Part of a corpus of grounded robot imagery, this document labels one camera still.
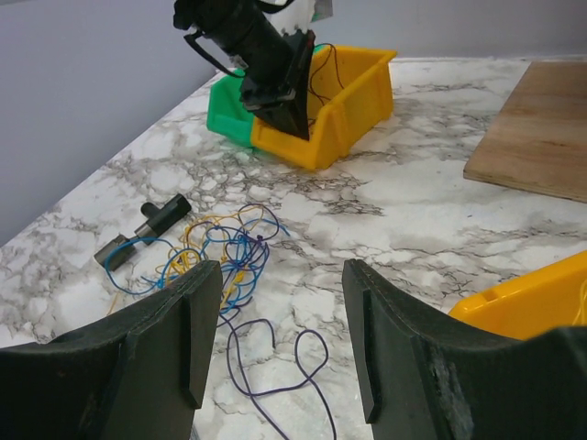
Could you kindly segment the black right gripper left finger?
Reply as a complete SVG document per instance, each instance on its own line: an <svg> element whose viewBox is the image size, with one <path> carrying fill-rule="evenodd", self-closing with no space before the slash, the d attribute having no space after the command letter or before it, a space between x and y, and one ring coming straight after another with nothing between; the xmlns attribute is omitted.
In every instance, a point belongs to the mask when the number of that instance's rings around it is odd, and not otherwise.
<svg viewBox="0 0 587 440"><path fill-rule="evenodd" d="M161 291L47 344L1 351L4 439L186 439L202 404L222 274Z"/></svg>

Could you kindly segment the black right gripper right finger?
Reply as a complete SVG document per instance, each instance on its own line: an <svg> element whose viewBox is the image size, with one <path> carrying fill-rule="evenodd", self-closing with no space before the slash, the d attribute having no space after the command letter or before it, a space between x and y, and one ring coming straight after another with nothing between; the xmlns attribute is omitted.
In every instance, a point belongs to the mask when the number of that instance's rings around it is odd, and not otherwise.
<svg viewBox="0 0 587 440"><path fill-rule="evenodd" d="M583 439L586 331L527 341L465 324L349 259L342 288L377 439Z"/></svg>

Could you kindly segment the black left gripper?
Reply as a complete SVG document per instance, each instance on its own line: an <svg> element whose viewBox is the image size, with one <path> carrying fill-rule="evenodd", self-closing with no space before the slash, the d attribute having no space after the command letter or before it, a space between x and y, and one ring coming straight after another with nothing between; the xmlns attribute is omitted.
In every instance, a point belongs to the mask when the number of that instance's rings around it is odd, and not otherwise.
<svg viewBox="0 0 587 440"><path fill-rule="evenodd" d="M223 73L236 74L200 44L212 41L242 70L240 102L270 127L309 139L307 88L316 35L298 29L281 35L270 23L293 1L176 1L173 26L200 57Z"/></svg>

